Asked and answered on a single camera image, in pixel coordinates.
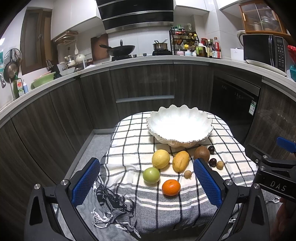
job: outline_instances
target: blue gripper pad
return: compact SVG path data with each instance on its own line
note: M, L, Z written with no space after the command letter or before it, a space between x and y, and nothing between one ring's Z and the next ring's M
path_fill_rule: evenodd
M276 144L284 149L286 149L290 153L296 152L296 144L293 141L289 141L283 137L278 137L276 139Z
M193 171L210 203L219 208L222 204L221 190L199 159L194 160Z
M73 188L71 202L74 207L77 207L78 205L83 204L99 172L100 172L100 161L98 159L94 159L93 163L90 165L90 167L83 174L79 182Z

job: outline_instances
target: microwave control panel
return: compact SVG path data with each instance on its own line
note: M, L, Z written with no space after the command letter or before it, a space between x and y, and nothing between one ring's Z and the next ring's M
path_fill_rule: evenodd
M282 37L275 36L275 41L277 51L277 68L286 72L284 39Z

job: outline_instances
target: orange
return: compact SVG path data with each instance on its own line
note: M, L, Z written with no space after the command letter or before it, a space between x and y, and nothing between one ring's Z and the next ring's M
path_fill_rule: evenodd
M163 183L162 190L165 195L175 196L179 193L181 185L174 179L167 180Z

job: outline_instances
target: green apple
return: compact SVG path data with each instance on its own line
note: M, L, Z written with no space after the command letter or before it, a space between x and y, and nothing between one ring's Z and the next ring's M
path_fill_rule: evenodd
M160 173L157 168L149 167L143 172L143 178L149 184L154 184L159 181Z

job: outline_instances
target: range hood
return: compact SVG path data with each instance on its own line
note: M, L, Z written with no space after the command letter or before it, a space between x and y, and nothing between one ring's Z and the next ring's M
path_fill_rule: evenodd
M96 0L107 33L146 26L173 26L173 0Z

